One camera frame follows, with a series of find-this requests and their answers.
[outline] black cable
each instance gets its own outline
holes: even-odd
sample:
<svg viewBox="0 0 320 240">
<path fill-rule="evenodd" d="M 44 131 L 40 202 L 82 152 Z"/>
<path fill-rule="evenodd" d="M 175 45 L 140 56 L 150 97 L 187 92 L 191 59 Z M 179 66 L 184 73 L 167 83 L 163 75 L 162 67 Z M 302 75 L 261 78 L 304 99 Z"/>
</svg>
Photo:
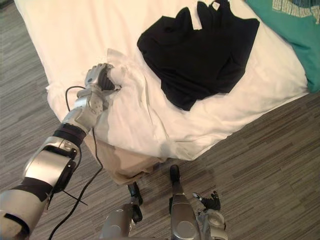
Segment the black cable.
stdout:
<svg viewBox="0 0 320 240">
<path fill-rule="evenodd" d="M 86 88 L 83 87 L 83 86 L 71 86 L 71 87 L 69 87 L 67 90 L 65 90 L 65 94 L 64 94 L 65 103 L 66 103 L 66 107 L 68 108 L 68 111 L 69 111 L 69 112 L 70 112 L 70 107 L 69 107 L 69 103 L 68 103 L 68 92 L 69 92 L 70 89 L 75 89 L 75 88 L 86 89 Z"/>
<path fill-rule="evenodd" d="M 65 221 L 68 220 L 68 218 L 70 218 L 70 216 L 74 213 L 74 211 L 76 210 L 83 194 L 85 193 L 87 187 L 91 184 L 91 182 L 96 178 L 96 176 L 101 172 L 101 170 L 104 168 L 99 157 L 98 157 L 98 151 L 97 151 L 97 141 L 96 141 L 96 136 L 95 136 L 95 131 L 94 129 L 92 129 L 92 135 L 93 135 L 93 140 L 94 140 L 94 147 L 95 147 L 95 157 L 96 157 L 96 160 L 99 162 L 100 164 L 100 168 L 98 169 L 98 171 L 96 171 L 96 173 L 93 175 L 93 177 L 86 183 L 86 185 L 83 187 L 77 201 L 75 202 L 72 210 L 69 212 L 69 214 L 57 225 L 55 226 L 55 228 L 52 230 L 51 234 L 50 234 L 50 237 L 48 240 L 51 240 L 52 237 L 54 236 L 55 232 L 57 231 L 57 229 L 62 225 L 64 224 Z"/>
<path fill-rule="evenodd" d="M 72 196 L 72 195 L 71 195 L 70 193 L 68 193 L 67 191 L 62 190 L 62 192 L 64 192 L 64 193 L 67 194 L 68 196 L 72 197 L 73 199 L 78 200 L 78 198 L 76 198 L 75 196 Z M 81 201 L 81 200 L 80 200 L 80 203 L 88 206 L 88 204 L 86 204 L 85 202 L 83 202 L 83 201 Z"/>
<path fill-rule="evenodd" d="M 69 104 L 68 104 L 68 91 L 72 88 L 84 88 L 82 86 L 71 86 L 69 87 L 66 91 L 65 91 L 65 99 L 66 99 L 66 105 L 68 107 L 68 110 L 70 110 L 69 108 Z M 104 168 L 104 166 L 102 165 L 99 157 L 98 157 L 98 149 L 97 149 L 97 140 L 96 140 L 96 135 L 95 135 L 95 129 L 92 128 L 92 135 L 93 135 L 93 141 L 94 141 L 94 152 L 95 152 L 95 158 L 98 161 L 98 163 L 100 164 L 100 168 L 98 169 L 98 171 L 96 171 L 96 173 L 90 178 L 90 180 L 86 183 L 86 185 L 83 187 L 83 189 L 81 190 L 81 193 L 78 197 L 78 199 L 76 200 L 75 204 L 73 205 L 73 208 L 71 209 L 71 211 L 69 212 L 69 214 L 61 221 L 59 222 L 59 224 L 57 226 L 55 226 L 55 228 L 52 230 L 48 240 L 51 240 L 55 234 L 55 232 L 58 230 L 58 228 L 65 223 L 65 221 L 68 220 L 68 218 L 71 217 L 71 215 L 74 213 L 74 211 L 76 210 L 78 204 L 81 201 L 82 196 L 84 195 L 87 187 L 91 184 L 91 182 L 96 178 L 96 176 L 101 172 L 101 170 Z"/>
</svg>

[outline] robot forearm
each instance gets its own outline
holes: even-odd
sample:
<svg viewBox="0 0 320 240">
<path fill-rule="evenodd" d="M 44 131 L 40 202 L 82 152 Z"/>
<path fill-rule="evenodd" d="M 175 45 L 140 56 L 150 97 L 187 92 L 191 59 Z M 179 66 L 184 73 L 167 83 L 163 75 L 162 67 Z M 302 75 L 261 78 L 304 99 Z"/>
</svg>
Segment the robot forearm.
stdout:
<svg viewBox="0 0 320 240">
<path fill-rule="evenodd" d="M 108 79 L 109 64 L 87 73 L 84 90 L 78 92 L 74 109 L 53 136 L 46 139 L 25 166 L 23 181 L 0 194 L 1 239 L 25 239 L 36 227 L 49 197 L 65 189 L 76 166 L 80 144 L 103 111 L 103 90 L 115 86 Z"/>
</svg>

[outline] gray striped floor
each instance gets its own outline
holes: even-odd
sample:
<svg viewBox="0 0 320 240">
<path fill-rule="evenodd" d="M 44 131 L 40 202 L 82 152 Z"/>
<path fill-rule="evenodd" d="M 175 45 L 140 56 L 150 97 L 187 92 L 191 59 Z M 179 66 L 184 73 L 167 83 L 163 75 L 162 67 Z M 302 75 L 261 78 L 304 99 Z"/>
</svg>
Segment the gray striped floor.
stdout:
<svg viewBox="0 0 320 240">
<path fill-rule="evenodd" d="M 20 182 L 25 162 L 59 125 L 48 106 L 46 76 L 24 22 L 12 4 L 1 13 L 0 189 Z M 180 166 L 186 196 L 220 193 L 231 240 L 320 239 L 320 94 L 286 104 L 228 139 L 196 161 L 169 160 L 139 180 L 144 220 L 135 236 L 170 237 L 168 170 Z M 83 160 L 67 191 L 78 195 L 98 169 L 83 146 Z M 103 171 L 88 188 L 56 240 L 95 239 L 107 213 L 129 199 Z M 32 240 L 47 239 L 75 200 L 57 194 Z"/>
</svg>

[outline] mattress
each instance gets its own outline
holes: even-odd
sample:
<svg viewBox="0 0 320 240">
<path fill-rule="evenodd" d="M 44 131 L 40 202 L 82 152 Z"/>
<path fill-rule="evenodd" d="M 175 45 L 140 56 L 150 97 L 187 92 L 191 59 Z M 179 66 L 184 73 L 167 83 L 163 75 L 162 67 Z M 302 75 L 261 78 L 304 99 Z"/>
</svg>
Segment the mattress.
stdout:
<svg viewBox="0 0 320 240">
<path fill-rule="evenodd" d="M 263 114 L 307 94 L 306 74 L 292 47 L 243 0 L 230 1 L 233 14 L 260 21 L 246 72 L 230 93 L 199 100 L 190 111 L 178 109 L 166 99 L 160 80 L 137 48 L 137 40 L 161 16 L 175 17 L 183 7 L 190 9 L 193 28 L 200 29 L 197 1 L 15 3 L 43 64 L 48 80 L 47 100 L 59 120 L 68 111 L 68 87 L 83 86 L 93 65 L 109 62 L 115 66 L 113 80 L 121 89 L 109 96 L 109 108 L 100 117 L 95 132 L 100 142 L 125 151 L 194 160 Z M 70 91 L 71 106 L 76 93 L 77 90 Z M 126 165 L 130 159 L 119 161 Z"/>
</svg>

